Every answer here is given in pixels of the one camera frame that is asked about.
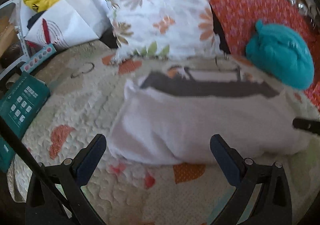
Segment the light blue game box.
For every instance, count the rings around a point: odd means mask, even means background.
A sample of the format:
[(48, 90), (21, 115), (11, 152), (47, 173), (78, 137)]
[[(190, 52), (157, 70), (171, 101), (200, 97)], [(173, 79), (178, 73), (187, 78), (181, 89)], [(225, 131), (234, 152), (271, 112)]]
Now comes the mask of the light blue game box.
[(20, 67), (21, 72), (31, 73), (55, 53), (55, 47), (52, 44), (48, 44), (43, 49), (31, 56), (29, 61), (25, 62), (25, 64)]

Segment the patterned heart bedspread quilt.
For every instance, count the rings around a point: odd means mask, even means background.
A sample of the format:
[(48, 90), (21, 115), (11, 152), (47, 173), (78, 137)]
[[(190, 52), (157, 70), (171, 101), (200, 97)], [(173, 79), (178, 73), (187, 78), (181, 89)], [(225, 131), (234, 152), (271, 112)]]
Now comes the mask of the patterned heart bedspread quilt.
[[(36, 74), (51, 91), (22, 139), (37, 161), (59, 164), (96, 134), (108, 135), (124, 102), (125, 81), (151, 71), (173, 75), (188, 67), (240, 73), (246, 80), (266, 80), (280, 88), (243, 57), (135, 60), (119, 69), (109, 65), (112, 56), (101, 42), (90, 42), (56, 55)], [(108, 151), (82, 187), (106, 224), (208, 224), (233, 191), (217, 165), (150, 166), (116, 159)]]

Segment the teal fleece bundle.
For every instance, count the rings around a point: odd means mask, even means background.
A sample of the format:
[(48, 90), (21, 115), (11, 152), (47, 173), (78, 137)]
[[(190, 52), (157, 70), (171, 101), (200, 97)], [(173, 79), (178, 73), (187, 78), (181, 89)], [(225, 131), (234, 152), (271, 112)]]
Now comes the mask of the teal fleece bundle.
[(258, 20), (245, 54), (257, 68), (287, 86), (306, 90), (313, 83), (315, 68), (308, 45), (287, 26)]

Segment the red floral pillow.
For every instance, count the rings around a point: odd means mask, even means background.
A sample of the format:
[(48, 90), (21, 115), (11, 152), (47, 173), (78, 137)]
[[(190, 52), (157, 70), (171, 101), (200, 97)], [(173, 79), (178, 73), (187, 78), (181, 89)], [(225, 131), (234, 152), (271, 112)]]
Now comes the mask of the red floral pillow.
[(227, 52), (244, 55), (245, 46), (253, 35), (255, 23), (285, 25), (301, 35), (307, 43), (315, 65), (315, 78), (305, 91), (319, 108), (319, 32), (287, 0), (210, 0), (214, 15), (222, 26)]

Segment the green cardboard box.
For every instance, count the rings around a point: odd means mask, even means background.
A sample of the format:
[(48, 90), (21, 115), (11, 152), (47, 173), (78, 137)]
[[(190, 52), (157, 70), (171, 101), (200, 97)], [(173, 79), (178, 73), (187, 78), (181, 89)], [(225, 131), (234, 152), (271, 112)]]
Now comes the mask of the green cardboard box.
[(31, 122), (50, 97), (47, 85), (23, 72), (1, 98), (1, 117), (22, 139)]

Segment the pale pink garment grey band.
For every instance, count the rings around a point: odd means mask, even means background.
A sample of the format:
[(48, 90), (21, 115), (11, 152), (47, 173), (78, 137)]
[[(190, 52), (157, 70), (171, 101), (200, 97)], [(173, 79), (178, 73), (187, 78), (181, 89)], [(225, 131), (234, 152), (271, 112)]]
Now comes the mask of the pale pink garment grey band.
[(151, 72), (126, 81), (108, 148), (143, 164), (212, 164), (218, 134), (243, 157), (295, 154), (311, 138), (293, 127), (298, 110), (288, 92), (255, 68)]

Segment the white floral pillow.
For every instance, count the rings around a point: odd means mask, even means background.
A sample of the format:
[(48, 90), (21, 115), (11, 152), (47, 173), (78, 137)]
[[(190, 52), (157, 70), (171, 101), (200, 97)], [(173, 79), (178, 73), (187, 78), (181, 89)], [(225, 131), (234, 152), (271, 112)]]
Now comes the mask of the white floral pillow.
[(112, 62), (133, 56), (184, 60), (221, 55), (209, 0), (106, 0), (117, 51)]

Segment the grey plastic chair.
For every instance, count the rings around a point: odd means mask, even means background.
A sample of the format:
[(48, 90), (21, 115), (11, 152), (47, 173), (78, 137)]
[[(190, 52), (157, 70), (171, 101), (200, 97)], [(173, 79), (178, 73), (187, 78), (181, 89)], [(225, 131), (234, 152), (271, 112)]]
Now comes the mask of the grey plastic chair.
[(1, 79), (30, 58), (22, 31), (21, 7), (22, 0), (1, 4)]

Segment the white plastic bag red print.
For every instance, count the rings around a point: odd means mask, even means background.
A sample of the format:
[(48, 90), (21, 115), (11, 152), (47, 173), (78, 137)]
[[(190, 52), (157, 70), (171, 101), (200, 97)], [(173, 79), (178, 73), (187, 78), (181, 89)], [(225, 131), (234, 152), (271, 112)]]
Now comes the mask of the white plastic bag red print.
[(28, 29), (28, 20), (35, 12), (22, 4), (22, 32), (26, 40), (45, 46), (47, 42), (43, 23), (46, 23), (50, 42), (57, 50), (64, 50), (100, 39), (111, 28), (108, 11), (105, 0), (59, 0)]

